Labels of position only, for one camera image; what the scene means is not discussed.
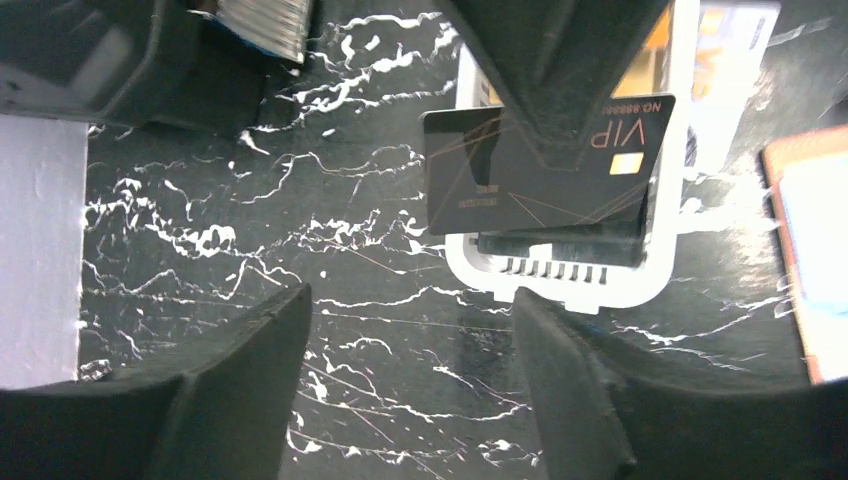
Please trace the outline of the brown leather card holder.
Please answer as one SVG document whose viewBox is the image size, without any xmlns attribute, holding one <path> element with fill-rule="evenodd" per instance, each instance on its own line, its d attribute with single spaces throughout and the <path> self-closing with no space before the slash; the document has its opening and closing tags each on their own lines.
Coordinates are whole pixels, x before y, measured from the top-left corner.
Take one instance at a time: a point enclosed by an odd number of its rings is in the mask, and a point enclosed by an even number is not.
<svg viewBox="0 0 848 480">
<path fill-rule="evenodd" d="M 847 377 L 847 128 L 768 144 L 771 189 L 793 313 L 812 383 Z"/>
</svg>

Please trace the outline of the black credit card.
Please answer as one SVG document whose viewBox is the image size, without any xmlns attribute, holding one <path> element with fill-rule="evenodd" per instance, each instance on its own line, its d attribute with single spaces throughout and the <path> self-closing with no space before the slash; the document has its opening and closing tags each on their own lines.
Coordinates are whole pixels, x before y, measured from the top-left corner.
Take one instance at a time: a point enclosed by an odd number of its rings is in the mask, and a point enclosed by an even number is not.
<svg viewBox="0 0 848 480">
<path fill-rule="evenodd" d="M 434 235 L 635 222 L 676 99 L 609 100 L 584 156 L 541 159 L 499 106 L 422 115 L 427 224 Z"/>
</svg>

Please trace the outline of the orange credit card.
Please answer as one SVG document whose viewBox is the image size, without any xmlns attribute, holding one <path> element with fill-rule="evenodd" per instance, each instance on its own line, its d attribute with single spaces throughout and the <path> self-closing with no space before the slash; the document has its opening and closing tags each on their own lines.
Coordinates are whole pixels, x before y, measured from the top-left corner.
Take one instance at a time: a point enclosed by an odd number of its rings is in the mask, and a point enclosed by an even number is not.
<svg viewBox="0 0 848 480">
<path fill-rule="evenodd" d="M 504 101 L 531 113 L 647 94 L 669 42 L 667 1 L 484 1 L 474 56 Z"/>
</svg>

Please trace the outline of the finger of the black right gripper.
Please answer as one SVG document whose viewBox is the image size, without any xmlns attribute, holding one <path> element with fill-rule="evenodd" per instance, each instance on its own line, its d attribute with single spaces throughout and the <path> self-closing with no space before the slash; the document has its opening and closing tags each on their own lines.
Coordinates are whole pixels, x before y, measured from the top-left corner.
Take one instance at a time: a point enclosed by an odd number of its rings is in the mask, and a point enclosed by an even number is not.
<svg viewBox="0 0 848 480">
<path fill-rule="evenodd" d="M 590 128 L 668 7 L 660 0 L 443 0 L 531 151 L 577 169 Z"/>
</svg>

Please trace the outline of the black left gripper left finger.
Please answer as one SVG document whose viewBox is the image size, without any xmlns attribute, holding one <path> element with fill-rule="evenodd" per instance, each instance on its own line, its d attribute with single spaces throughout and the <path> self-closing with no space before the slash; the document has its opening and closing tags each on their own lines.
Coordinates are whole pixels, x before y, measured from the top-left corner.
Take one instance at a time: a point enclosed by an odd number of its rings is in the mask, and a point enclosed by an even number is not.
<svg viewBox="0 0 848 480">
<path fill-rule="evenodd" d="M 5 479 L 277 479 L 312 290 L 92 381 L 1 394 Z"/>
</svg>

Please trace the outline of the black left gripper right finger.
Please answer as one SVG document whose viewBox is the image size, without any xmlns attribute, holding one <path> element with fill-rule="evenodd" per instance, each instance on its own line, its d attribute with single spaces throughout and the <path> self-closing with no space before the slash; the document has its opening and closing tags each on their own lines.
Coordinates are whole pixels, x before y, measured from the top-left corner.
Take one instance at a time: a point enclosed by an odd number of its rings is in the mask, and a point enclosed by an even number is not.
<svg viewBox="0 0 848 480">
<path fill-rule="evenodd" d="M 522 288 L 513 332 L 551 479 L 843 479 L 847 384 L 680 363 Z"/>
</svg>

